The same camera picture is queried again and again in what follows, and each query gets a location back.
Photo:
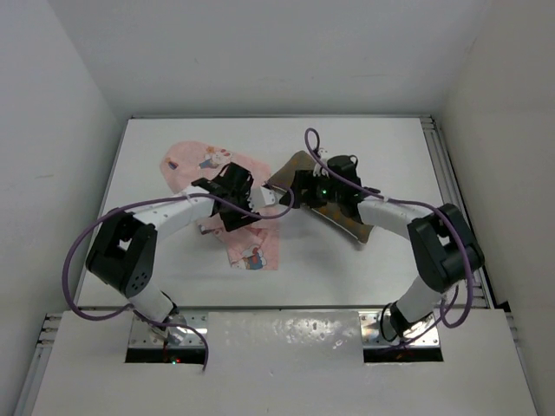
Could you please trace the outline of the pink cartoon print pillowcase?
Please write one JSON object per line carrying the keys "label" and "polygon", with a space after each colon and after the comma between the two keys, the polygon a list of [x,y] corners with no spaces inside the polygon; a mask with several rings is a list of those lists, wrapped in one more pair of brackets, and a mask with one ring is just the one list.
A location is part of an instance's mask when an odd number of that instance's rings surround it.
{"label": "pink cartoon print pillowcase", "polygon": [[[234,162],[251,172],[254,185],[262,185],[270,176],[264,162],[210,146],[198,141],[172,145],[160,164],[161,173],[172,192],[177,193],[199,178],[214,179],[221,169]],[[279,222],[261,220],[235,231],[225,230],[220,216],[197,223],[203,234],[215,236],[225,245],[230,265],[241,270],[276,270],[279,260]]]}

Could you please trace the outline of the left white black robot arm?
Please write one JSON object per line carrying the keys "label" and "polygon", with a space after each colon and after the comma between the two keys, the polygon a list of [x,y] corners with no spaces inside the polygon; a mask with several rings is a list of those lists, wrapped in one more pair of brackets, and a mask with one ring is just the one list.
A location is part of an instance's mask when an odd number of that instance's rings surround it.
{"label": "left white black robot arm", "polygon": [[112,210],[98,230],[86,268],[128,299],[159,334],[179,313],[171,298],[152,282],[157,243],[189,224],[219,216],[227,231],[255,222],[251,173],[233,162],[213,179],[199,178],[169,201],[140,210]]}

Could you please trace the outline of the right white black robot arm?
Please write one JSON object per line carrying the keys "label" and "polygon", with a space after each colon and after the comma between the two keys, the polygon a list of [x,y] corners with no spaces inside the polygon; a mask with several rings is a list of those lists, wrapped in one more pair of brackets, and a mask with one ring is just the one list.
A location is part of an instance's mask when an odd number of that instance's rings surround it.
{"label": "right white black robot arm", "polygon": [[460,209],[434,207],[419,201],[386,198],[362,186],[353,155],[318,157],[312,167],[277,173],[271,184],[284,190],[282,205],[313,210],[335,206],[340,218],[372,225],[406,238],[417,276],[409,289],[381,313],[380,333],[388,342],[405,340],[406,332],[447,311],[445,294],[485,263],[485,256]]}

